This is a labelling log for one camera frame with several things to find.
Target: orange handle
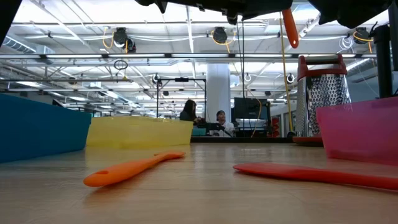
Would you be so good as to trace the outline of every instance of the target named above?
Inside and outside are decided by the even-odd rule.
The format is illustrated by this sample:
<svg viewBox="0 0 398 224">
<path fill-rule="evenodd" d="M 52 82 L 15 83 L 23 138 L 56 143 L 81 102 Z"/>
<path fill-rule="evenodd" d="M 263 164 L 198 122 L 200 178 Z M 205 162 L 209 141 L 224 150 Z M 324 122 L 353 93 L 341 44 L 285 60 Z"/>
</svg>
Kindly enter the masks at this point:
<svg viewBox="0 0 398 224">
<path fill-rule="evenodd" d="M 156 154 L 155 157 L 151 159 L 129 161 L 114 165 L 89 175 L 84 179 L 83 183 L 89 187 L 102 187 L 109 184 L 115 184 L 129 179 L 159 162 L 167 159 L 180 158 L 184 155 L 185 152 L 163 152 Z"/>
<path fill-rule="evenodd" d="M 284 15 L 287 38 L 289 39 L 290 45 L 296 49 L 299 46 L 299 34 L 297 33 L 292 10 L 284 9 L 282 10 L 282 14 Z"/>
</svg>

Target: woman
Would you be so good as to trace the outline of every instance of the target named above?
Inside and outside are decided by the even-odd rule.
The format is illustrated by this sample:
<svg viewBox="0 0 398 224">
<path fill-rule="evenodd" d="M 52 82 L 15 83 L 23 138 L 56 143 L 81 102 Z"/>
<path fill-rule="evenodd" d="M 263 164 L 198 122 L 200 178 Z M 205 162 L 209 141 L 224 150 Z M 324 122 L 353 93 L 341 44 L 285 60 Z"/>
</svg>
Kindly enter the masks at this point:
<svg viewBox="0 0 398 224">
<path fill-rule="evenodd" d="M 180 113 L 181 121 L 193 121 L 197 122 L 197 104 L 193 100 L 187 100 L 185 103 L 183 111 Z"/>
</svg>

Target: pink bin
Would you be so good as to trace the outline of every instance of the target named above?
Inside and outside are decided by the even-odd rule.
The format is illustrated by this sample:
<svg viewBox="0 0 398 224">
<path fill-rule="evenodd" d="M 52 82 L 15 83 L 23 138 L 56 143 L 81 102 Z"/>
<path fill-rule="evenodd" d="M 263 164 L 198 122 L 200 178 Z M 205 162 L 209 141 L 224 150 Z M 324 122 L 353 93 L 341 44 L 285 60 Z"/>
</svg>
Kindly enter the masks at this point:
<svg viewBox="0 0 398 224">
<path fill-rule="evenodd" d="M 317 109 L 329 158 L 398 166 L 398 97 Z"/>
</svg>

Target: yellow bin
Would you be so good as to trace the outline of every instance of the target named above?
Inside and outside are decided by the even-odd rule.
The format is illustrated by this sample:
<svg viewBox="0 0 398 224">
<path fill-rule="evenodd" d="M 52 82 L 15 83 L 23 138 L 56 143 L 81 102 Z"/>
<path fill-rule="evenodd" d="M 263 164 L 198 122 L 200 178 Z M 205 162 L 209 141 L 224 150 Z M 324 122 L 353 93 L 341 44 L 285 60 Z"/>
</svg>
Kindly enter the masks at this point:
<svg viewBox="0 0 398 224">
<path fill-rule="evenodd" d="M 113 149 L 190 144 L 193 123 L 139 116 L 93 118 L 87 146 Z"/>
</svg>

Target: box grater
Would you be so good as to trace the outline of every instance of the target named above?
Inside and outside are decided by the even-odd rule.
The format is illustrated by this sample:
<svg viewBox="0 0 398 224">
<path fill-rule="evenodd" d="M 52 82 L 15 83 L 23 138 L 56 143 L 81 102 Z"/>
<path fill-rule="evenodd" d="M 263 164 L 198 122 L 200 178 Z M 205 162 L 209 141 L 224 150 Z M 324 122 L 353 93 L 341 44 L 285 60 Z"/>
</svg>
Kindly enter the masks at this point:
<svg viewBox="0 0 398 224">
<path fill-rule="evenodd" d="M 333 68 L 309 70 L 308 65 L 329 65 Z M 320 135 L 316 109 L 350 103 L 343 57 L 304 57 L 298 59 L 298 92 L 296 132 L 299 137 Z"/>
</svg>

